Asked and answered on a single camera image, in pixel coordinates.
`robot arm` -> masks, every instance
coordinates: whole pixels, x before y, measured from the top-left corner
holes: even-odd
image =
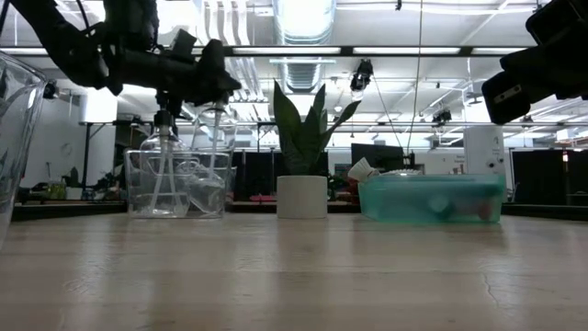
[[[537,43],[504,56],[503,72],[482,86],[492,122],[523,117],[530,105],[557,99],[588,99],[588,0],[553,0],[526,22]]]
[[[52,0],[10,2],[33,27],[51,59],[74,83],[98,89],[106,85],[107,68],[97,45],[66,21]]]
[[[182,101],[198,106],[241,88],[225,71],[220,41],[212,40],[199,62],[192,55],[196,38],[183,30],[169,49],[157,46],[155,0],[104,0],[105,21],[84,31],[67,22],[53,0],[11,3],[55,64],[80,86],[107,87],[114,95],[124,84],[155,88],[162,106],[173,105],[168,110],[174,116]]]

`table surface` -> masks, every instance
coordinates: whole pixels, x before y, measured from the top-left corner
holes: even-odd
[[[588,223],[361,216],[11,225],[0,329],[586,330]]]

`teal plastic container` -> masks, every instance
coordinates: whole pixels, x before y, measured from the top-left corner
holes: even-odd
[[[497,223],[504,177],[378,176],[359,184],[361,213],[391,223]]]

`small plant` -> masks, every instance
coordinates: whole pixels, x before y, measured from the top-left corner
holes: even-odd
[[[322,151],[331,140],[334,130],[351,119],[361,101],[349,104],[337,122],[327,129],[327,110],[324,109],[325,85],[314,97],[304,122],[296,106],[274,82],[274,116],[279,130],[279,146],[291,175],[315,175]]]

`clear plastic bin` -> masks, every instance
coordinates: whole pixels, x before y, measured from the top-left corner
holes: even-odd
[[[46,84],[43,74],[0,53],[0,247],[12,217]]]
[[[229,154],[127,151],[129,215],[135,218],[220,218],[232,170]]]
[[[361,212],[379,222],[497,223],[504,177],[379,176],[359,184]]]

